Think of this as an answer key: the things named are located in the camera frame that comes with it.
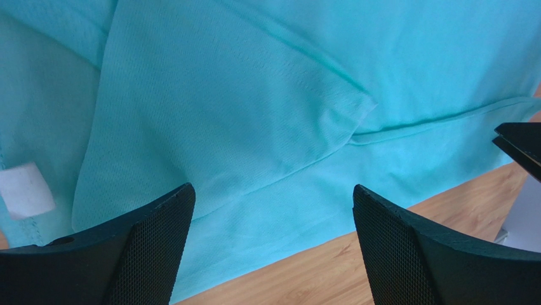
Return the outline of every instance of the black object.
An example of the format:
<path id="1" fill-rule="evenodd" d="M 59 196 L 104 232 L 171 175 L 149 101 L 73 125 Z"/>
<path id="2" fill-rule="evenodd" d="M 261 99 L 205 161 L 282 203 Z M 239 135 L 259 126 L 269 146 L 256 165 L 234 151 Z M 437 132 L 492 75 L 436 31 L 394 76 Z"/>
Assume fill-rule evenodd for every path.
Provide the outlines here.
<path id="1" fill-rule="evenodd" d="M 492 142 L 541 181 L 541 123 L 504 123 Z"/>
<path id="2" fill-rule="evenodd" d="M 194 204 L 184 184 L 44 247 L 0 251 L 0 304 L 168 304 Z"/>
<path id="3" fill-rule="evenodd" d="M 541 304 L 541 254 L 456 232 L 363 186 L 353 213 L 375 305 Z"/>

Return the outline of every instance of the wooden surface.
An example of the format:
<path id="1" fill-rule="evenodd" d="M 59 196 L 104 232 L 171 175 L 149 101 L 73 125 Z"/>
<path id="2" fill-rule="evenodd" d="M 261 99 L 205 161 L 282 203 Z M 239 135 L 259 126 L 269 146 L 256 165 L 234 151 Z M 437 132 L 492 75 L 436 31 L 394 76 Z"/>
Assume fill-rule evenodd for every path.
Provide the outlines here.
<path id="1" fill-rule="evenodd" d="M 410 210 L 457 231 L 492 241 L 526 176 L 517 164 L 506 165 Z M 218 304 L 373 304 L 356 233 L 177 303 Z"/>

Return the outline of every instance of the folded cloth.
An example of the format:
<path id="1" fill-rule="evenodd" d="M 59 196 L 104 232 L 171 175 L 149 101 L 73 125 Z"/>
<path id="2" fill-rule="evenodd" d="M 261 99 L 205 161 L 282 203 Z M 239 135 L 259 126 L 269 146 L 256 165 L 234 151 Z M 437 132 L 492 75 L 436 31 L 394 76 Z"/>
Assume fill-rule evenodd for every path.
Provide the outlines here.
<path id="1" fill-rule="evenodd" d="M 541 109 L 540 8 L 120 0 L 73 228 L 192 182 L 177 302 L 353 232 L 358 183 L 409 207 L 508 163 L 493 129 Z"/>

